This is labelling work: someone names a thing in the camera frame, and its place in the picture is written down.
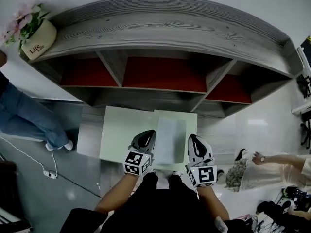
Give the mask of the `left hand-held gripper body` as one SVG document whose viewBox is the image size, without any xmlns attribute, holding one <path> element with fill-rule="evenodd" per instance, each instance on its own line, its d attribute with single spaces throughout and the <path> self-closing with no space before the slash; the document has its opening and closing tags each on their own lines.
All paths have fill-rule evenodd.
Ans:
<svg viewBox="0 0 311 233">
<path fill-rule="evenodd" d="M 133 138 L 123 162 L 123 169 L 126 174 L 140 176 L 145 173 L 154 160 L 155 141 L 155 130 L 144 131 Z"/>
</svg>

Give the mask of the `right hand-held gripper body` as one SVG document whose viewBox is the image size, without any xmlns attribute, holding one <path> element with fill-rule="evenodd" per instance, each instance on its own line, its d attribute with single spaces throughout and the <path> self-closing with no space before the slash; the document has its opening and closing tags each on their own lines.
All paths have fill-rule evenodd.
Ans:
<svg viewBox="0 0 311 233">
<path fill-rule="evenodd" d="M 188 139 L 189 163 L 187 174 L 193 187 L 210 186 L 216 183 L 217 166 L 211 146 L 201 137 L 191 134 Z"/>
</svg>

